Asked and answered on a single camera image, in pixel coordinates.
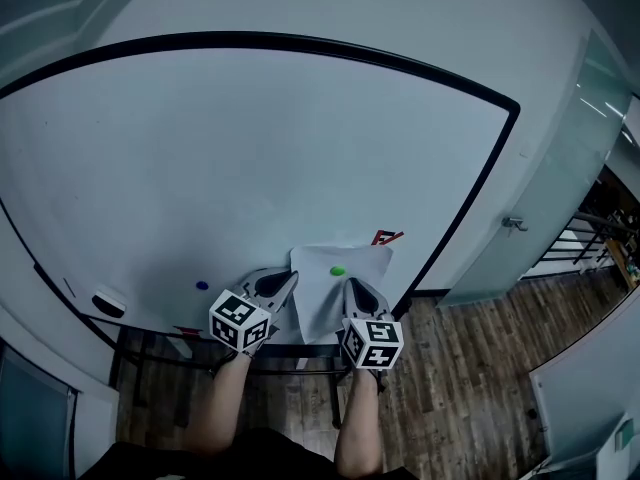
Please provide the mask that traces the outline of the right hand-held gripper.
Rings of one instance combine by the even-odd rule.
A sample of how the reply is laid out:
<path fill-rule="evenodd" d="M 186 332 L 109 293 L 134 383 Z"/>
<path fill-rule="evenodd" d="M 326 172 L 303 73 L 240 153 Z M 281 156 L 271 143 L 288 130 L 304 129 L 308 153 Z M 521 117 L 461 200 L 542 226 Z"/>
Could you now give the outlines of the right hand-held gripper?
<path fill-rule="evenodd" d="M 383 378 L 398 360 L 403 348 L 402 326 L 393 318 L 355 318 L 356 314 L 388 314 L 386 298 L 373 286 L 358 278 L 348 278 L 343 287 L 344 335 L 341 346 L 353 369 L 369 372 L 379 392 Z"/>

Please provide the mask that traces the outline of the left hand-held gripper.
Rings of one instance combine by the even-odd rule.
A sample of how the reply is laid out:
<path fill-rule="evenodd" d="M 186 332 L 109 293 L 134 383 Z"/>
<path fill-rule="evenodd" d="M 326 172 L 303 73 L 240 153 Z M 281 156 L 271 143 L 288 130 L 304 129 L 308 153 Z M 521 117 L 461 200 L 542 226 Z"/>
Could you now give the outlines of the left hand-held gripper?
<path fill-rule="evenodd" d="M 238 354 L 254 356 L 278 331 L 277 312 L 297 286 L 288 267 L 258 269 L 225 289 L 209 308 L 210 335 Z"/>

